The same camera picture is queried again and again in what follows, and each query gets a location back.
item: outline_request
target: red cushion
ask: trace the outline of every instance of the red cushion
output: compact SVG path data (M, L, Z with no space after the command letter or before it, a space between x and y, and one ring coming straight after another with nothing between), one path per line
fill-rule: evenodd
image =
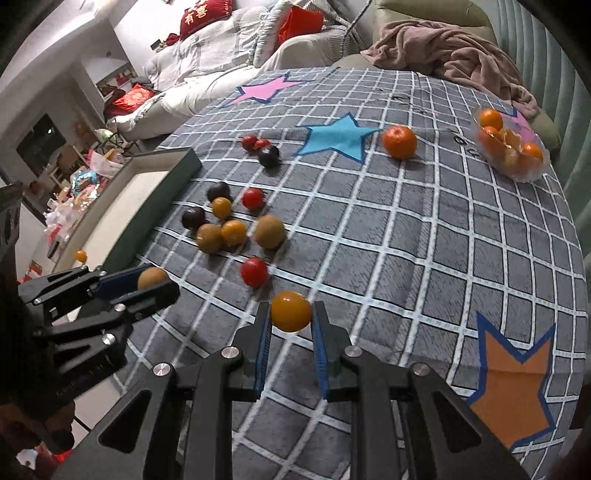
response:
M154 95L154 92L146 90L141 85L134 85L123 97L115 100L113 105L121 108L126 113L131 113L135 112L148 98L152 98Z
M181 20L181 40L232 13L232 0L197 0Z
M309 35L322 31L324 15L322 12L304 10L296 5L291 7L285 23L277 35L277 47L290 38L298 35Z

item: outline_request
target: pillow with chinese characters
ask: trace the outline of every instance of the pillow with chinese characters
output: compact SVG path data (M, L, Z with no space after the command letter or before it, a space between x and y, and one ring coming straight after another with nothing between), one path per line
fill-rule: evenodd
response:
M232 13L232 0L197 0L185 10L181 20L180 36L184 40L197 30Z

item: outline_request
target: tangerine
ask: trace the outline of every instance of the tangerine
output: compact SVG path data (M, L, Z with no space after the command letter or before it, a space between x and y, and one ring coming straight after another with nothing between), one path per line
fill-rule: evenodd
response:
M541 161L544 161L544 154L542 149L538 147L535 143L531 142L524 142L521 146L521 153L529 155L530 157L535 157Z
M505 159L503 137L495 127L483 127L479 129L478 138L482 148L486 150L493 160L503 161Z
M409 127L395 125L382 134L382 145L392 158L407 160L417 151L417 136Z
M478 123L481 127L494 127L497 130L503 128L503 117L492 108L487 108L480 113Z

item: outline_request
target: pink blanket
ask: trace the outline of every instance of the pink blanket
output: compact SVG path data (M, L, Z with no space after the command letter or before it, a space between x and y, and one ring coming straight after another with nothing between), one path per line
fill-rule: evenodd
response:
M382 39L361 55L382 69L413 70L482 92L488 90L512 102L526 118L540 111L505 52L456 25L419 20L392 22L382 29Z

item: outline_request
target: gray checkered blanket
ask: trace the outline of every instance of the gray checkered blanket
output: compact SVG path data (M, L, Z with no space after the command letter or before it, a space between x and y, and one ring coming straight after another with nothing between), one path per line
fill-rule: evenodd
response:
M250 87L279 77L296 83L271 96L243 86L160 146L194 148L203 168L137 254L137 263L165 268L181 296L137 324L120 386L157 362L190 364L230 344L259 301L295 290L323 300L331 322L383 361L430 364L477 411L491 400L496 416L479 414L542 478L569 428L587 342L583 259L553 170L515 184L478 156L471 107L512 114L493 96L411 72L332 67L266 73ZM381 145L379 130L392 124L418 136L409 161ZM359 134L361 147L323 146L328 134L318 129L335 125ZM240 138L253 133L280 149L278 169L244 152ZM206 192L219 180L250 233L256 218L242 192L265 192L267 211L288 231L277 252L252 241L216 255L196 248L180 216L195 205L211 212ZM256 291L239 276L252 255L272 274ZM487 387L506 359L539 388ZM349 405L320 398L309 327L274 330L261 400L233 407L234 478L347 479L349 433Z

